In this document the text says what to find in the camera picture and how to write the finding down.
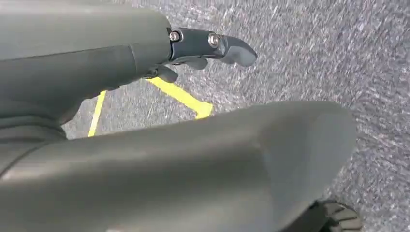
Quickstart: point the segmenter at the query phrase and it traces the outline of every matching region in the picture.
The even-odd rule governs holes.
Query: gray pavement
[[[325,192],[353,206],[366,232],[410,231],[410,2],[408,0],[115,1],[150,7],[175,26],[211,29],[250,43],[249,69],[179,66],[177,85],[214,114],[281,100],[333,100],[357,120],[358,146]],[[65,125],[85,137],[95,99]],[[194,119],[146,81],[107,93],[97,134]]]

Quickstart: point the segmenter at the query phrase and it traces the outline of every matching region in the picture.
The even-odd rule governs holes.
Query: metal screw
[[[208,36],[208,43],[211,47],[216,48],[219,45],[219,37],[215,33],[210,33]]]
[[[178,42],[181,39],[181,37],[179,36],[178,32],[173,31],[173,32],[169,33],[169,39],[172,42]]]

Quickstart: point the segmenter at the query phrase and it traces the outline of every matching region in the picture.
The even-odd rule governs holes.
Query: yellow painted line
[[[97,129],[98,119],[100,118],[101,109],[103,108],[105,93],[107,91],[103,91],[98,95],[97,104],[95,105],[94,115],[92,116],[90,130],[88,132],[88,136],[92,137],[95,135],[95,130]]]
[[[194,98],[191,94],[185,92],[180,87],[163,81],[159,77],[153,79],[147,79],[148,82],[155,85],[162,92],[168,94],[169,96],[175,98],[180,103],[184,104],[188,108],[196,112],[196,119],[208,117],[211,115],[213,105],[204,101],[200,101]]]
[[[195,119],[205,118],[211,115],[213,105],[204,101],[200,101],[194,98],[191,94],[185,92],[180,87],[163,81],[159,77],[155,77],[153,79],[146,79],[148,82],[155,85],[159,88],[162,92],[168,94],[169,96],[175,98],[180,103],[184,104],[186,107],[192,109],[196,112]],[[92,137],[95,135],[95,131],[98,125],[98,119],[100,118],[101,109],[103,108],[105,93],[107,91],[103,91],[99,94],[97,99],[97,104],[95,106],[94,115],[92,117],[91,126],[88,132],[88,136]]]

